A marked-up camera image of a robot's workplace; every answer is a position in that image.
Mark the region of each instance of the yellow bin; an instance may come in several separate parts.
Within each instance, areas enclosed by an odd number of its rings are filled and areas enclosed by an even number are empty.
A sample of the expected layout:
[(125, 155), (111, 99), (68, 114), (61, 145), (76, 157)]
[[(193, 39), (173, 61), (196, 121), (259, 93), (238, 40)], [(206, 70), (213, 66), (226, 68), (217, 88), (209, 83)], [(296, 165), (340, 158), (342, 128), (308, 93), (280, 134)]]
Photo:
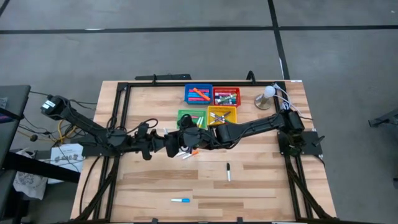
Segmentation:
[(228, 121), (230, 123), (237, 123), (236, 121), (236, 107), (234, 106), (208, 106), (207, 107), (207, 125), (217, 125), (217, 124), (223, 124), (221, 121), (216, 121), (215, 123), (212, 123), (216, 118), (211, 116), (211, 113), (214, 113), (215, 115), (218, 116), (223, 116), (227, 112), (231, 112), (229, 115), (225, 117), (226, 122)]

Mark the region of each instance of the black marker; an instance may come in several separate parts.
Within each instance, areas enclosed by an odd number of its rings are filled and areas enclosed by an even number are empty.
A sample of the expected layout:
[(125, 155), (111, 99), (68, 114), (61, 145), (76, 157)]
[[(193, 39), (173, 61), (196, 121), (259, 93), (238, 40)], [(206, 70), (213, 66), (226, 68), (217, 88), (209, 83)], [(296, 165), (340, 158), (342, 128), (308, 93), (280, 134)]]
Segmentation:
[(227, 174), (227, 176), (228, 176), (228, 182), (230, 182), (231, 181), (231, 168), (230, 168), (230, 166), (229, 166), (229, 162), (227, 162), (226, 163), (226, 174)]

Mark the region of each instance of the blue marker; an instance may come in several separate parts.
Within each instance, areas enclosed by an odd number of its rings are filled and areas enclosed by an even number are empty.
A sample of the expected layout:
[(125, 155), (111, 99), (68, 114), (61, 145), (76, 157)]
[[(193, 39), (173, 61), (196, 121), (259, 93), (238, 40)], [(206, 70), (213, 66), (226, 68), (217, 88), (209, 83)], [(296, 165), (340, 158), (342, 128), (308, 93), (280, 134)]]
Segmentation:
[(172, 199), (172, 202), (183, 202), (183, 203), (189, 203), (189, 198), (175, 198)]

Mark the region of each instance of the blue bin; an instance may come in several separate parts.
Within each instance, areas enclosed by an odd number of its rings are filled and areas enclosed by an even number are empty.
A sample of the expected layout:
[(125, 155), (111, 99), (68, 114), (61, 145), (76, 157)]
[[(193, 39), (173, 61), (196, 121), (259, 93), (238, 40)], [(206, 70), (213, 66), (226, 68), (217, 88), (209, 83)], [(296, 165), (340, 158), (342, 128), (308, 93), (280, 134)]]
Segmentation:
[[(209, 90), (210, 101), (188, 101), (189, 89)], [(185, 85), (185, 102), (191, 105), (209, 105), (213, 101), (213, 86), (210, 84), (192, 83)]]

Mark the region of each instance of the orange object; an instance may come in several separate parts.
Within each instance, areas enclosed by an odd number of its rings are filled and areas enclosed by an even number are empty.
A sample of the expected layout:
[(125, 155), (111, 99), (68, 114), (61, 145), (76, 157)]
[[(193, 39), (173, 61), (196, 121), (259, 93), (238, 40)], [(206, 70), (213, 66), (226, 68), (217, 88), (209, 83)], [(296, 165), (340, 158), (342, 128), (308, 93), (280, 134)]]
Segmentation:
[(203, 97), (205, 100), (210, 101), (210, 98), (206, 95), (204, 95), (201, 91), (199, 91), (197, 88), (194, 88), (193, 91), (195, 91), (195, 93), (198, 93), (201, 97)]

